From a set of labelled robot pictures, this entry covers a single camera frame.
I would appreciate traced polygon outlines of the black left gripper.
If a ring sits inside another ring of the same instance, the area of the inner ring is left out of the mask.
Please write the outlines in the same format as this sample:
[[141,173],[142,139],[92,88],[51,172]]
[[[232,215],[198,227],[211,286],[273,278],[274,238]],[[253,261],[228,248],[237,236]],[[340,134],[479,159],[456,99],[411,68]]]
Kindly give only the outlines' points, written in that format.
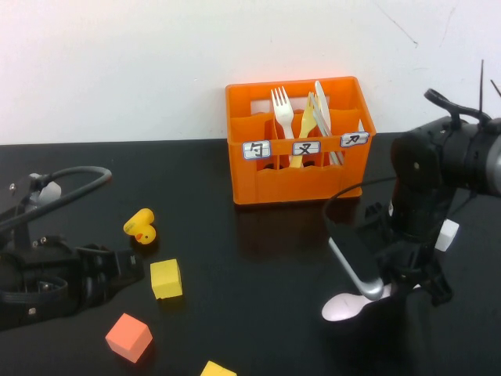
[[97,244],[70,248],[50,237],[21,252],[21,323],[76,315],[111,300],[116,288],[144,279],[144,262],[133,250]]

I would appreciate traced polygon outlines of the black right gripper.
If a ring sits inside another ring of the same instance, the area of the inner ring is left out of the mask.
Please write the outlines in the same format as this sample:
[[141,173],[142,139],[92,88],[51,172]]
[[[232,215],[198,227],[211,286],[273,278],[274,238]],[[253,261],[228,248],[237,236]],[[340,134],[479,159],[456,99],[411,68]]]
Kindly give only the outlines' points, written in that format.
[[391,287],[391,299],[403,299],[419,286],[433,306],[451,301],[453,290],[436,255],[437,239],[437,233],[426,238],[392,234],[374,241],[375,262],[384,286]]

